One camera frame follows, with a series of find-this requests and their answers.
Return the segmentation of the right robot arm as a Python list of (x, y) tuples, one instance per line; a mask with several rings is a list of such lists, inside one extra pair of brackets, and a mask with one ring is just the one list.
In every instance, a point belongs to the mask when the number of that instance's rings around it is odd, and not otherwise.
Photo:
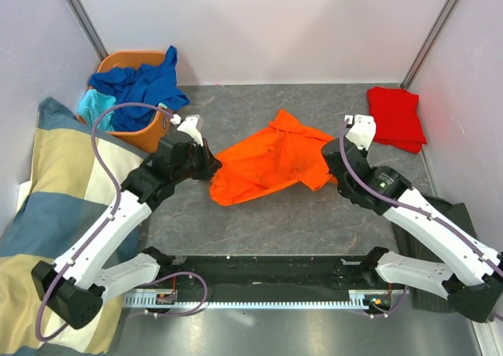
[(321, 154), (342, 197), (404, 229), (440, 259), (429, 262), (375, 247), (359, 270), (365, 286), (403, 284), (437, 295), (471, 321), (494, 318), (502, 295), (499, 251), (467, 234), (395, 169), (369, 166), (365, 152), (347, 138), (327, 143)]

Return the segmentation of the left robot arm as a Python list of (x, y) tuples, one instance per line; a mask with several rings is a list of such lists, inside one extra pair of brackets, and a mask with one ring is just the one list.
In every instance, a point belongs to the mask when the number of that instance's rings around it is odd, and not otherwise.
[(115, 200), (63, 255), (31, 270), (41, 308), (50, 308), (64, 326), (87, 326), (111, 299), (136, 287), (170, 284), (172, 269), (159, 251), (141, 252), (105, 269), (103, 266), (129, 234), (146, 220), (175, 186), (186, 179), (211, 179), (221, 167), (198, 130), (161, 138), (157, 150), (132, 170)]

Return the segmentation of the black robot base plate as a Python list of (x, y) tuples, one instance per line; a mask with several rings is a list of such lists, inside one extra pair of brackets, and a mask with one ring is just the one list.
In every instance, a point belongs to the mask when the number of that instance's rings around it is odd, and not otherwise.
[(388, 283), (360, 266), (357, 256), (191, 255), (165, 257), (158, 278), (193, 272), (207, 284), (207, 298), (236, 301), (342, 300), (349, 291), (388, 293)]

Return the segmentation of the orange t shirt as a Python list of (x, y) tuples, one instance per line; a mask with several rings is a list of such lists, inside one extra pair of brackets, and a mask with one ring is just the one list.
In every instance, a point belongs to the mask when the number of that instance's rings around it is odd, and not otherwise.
[(313, 191), (336, 183), (321, 155), (334, 137), (301, 124), (285, 110), (264, 129), (221, 151), (210, 197), (222, 206), (241, 204), (302, 183)]

